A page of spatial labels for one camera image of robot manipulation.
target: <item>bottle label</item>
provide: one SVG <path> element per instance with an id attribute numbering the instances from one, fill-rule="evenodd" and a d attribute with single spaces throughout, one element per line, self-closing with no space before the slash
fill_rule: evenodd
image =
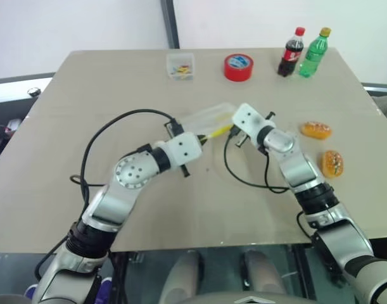
<path id="1" fill-rule="evenodd" d="M 286 61 L 298 61 L 300 57 L 301 51 L 300 52 L 293 52 L 289 51 L 288 49 L 285 50 L 283 54 L 283 59 Z"/>
<path id="2" fill-rule="evenodd" d="M 321 58 L 321 54 L 315 54 L 313 52 L 307 52 L 306 54 L 306 59 L 309 61 L 320 62 Z"/>

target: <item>red tape roll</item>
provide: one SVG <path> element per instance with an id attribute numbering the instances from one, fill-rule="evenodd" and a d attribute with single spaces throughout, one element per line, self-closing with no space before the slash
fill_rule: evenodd
<path id="1" fill-rule="evenodd" d="M 224 60 L 224 76 L 232 81 L 246 81 L 251 77 L 254 61 L 244 54 L 232 54 Z"/>

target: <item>small plastic container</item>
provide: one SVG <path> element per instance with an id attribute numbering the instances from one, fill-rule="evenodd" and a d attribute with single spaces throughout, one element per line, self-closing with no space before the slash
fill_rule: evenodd
<path id="1" fill-rule="evenodd" d="M 168 76 L 174 80 L 191 80 L 194 76 L 194 55 L 192 53 L 171 53 L 167 55 Z"/>
<path id="2" fill-rule="evenodd" d="M 237 107 L 230 103 L 220 103 L 211 106 L 189 116 L 182 117 L 178 121 L 187 132 L 196 135 L 210 136 L 214 132 L 232 126 L 231 117 L 236 112 Z"/>

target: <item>plastic bottle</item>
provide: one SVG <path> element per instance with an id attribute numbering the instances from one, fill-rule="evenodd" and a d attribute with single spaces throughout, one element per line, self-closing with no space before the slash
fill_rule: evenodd
<path id="1" fill-rule="evenodd" d="M 285 52 L 277 69 L 279 75 L 286 77 L 294 72 L 296 63 L 304 48 L 303 39 L 301 38 L 304 33 L 304 27 L 297 27 L 295 35 L 286 43 Z"/>
<path id="2" fill-rule="evenodd" d="M 331 29 L 323 27 L 320 31 L 320 36 L 314 40 L 308 47 L 305 60 L 300 65 L 300 75 L 310 77 L 317 71 L 317 67 L 324 54 L 327 51 L 327 38 L 330 36 Z"/>

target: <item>coca-cola bottle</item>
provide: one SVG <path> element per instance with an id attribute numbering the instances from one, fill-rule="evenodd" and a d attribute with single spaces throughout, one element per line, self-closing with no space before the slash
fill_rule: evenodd
<path id="1" fill-rule="evenodd" d="M 301 38 L 305 33 L 304 27 L 297 27 L 295 35 L 286 43 L 286 49 L 282 56 L 282 61 L 279 64 L 277 73 L 286 77 L 291 75 L 296 67 L 296 63 L 300 58 L 301 51 L 303 51 L 304 44 Z"/>

